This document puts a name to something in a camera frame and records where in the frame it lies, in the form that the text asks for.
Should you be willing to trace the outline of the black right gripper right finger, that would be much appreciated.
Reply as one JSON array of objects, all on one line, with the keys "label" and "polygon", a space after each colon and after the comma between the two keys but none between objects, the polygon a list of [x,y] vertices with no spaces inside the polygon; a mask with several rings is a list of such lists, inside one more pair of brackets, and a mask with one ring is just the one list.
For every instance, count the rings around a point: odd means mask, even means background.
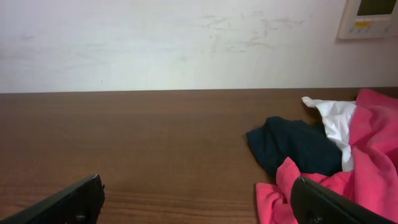
[{"label": "black right gripper right finger", "polygon": [[299,224],[394,224],[306,177],[295,180],[290,204]]}]

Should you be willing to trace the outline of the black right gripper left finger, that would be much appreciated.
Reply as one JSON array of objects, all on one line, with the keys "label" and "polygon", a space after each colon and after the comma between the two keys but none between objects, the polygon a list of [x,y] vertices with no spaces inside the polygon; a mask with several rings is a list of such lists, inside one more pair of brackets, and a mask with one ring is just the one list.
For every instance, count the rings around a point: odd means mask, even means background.
[{"label": "black right gripper left finger", "polygon": [[95,224],[104,200],[104,185],[95,174],[1,220],[1,224]]}]

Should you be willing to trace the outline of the red printed t-shirt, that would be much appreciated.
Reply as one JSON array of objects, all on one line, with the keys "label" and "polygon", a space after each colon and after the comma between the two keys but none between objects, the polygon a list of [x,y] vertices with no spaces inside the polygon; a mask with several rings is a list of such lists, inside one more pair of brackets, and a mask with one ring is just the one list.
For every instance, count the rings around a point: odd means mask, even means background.
[{"label": "red printed t-shirt", "polygon": [[368,210],[397,221],[397,100],[369,89],[356,97],[349,126],[354,168],[332,176],[300,172],[286,158],[275,184],[256,185],[261,223],[295,223],[290,194],[298,177],[306,177]]}]

